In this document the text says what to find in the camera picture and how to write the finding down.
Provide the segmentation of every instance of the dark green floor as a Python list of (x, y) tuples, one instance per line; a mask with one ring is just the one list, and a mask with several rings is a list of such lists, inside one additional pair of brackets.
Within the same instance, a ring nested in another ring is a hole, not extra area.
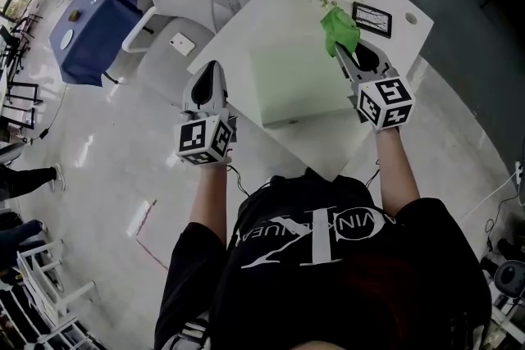
[(434, 20), (422, 56), (465, 102), (513, 173), (525, 135), (525, 50), (518, 25), (497, 5), (480, 9), (482, 0), (411, 1)]

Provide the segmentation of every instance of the white cube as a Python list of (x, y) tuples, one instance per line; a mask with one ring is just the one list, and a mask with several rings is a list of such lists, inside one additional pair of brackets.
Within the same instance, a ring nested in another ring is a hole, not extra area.
[(191, 120), (175, 126), (176, 155), (192, 165), (222, 162), (232, 128), (220, 116)]
[(406, 124), (415, 97), (409, 82), (401, 77), (373, 80), (359, 85), (358, 110), (376, 130)]

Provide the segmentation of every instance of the blue tablecloth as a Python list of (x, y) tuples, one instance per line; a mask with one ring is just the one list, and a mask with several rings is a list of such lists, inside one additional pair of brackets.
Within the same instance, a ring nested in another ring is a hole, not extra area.
[[(80, 18), (70, 22), (68, 18), (74, 10), (80, 12)], [(136, 0), (73, 0), (49, 36), (62, 80), (68, 84), (102, 86), (102, 74), (141, 17)], [(61, 50), (68, 30), (73, 30), (73, 38)]]

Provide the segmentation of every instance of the sleeve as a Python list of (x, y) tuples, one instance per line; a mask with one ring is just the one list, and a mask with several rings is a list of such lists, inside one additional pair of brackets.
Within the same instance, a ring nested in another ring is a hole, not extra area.
[(155, 327), (155, 350), (210, 307), (225, 260), (221, 240), (206, 226), (189, 223), (171, 254)]
[(420, 198), (403, 207), (396, 220), (411, 235), (422, 264), (452, 298), (450, 305), (467, 313), (472, 327), (488, 325), (491, 292), (474, 251), (445, 204)]

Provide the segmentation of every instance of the green cloth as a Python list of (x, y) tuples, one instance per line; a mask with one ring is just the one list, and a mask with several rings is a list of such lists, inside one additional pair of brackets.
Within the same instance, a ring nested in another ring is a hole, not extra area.
[(321, 26), (326, 32), (325, 48), (331, 57), (336, 56), (336, 43), (344, 45), (350, 54), (355, 51), (361, 31), (350, 15), (340, 7), (329, 11), (321, 19)]

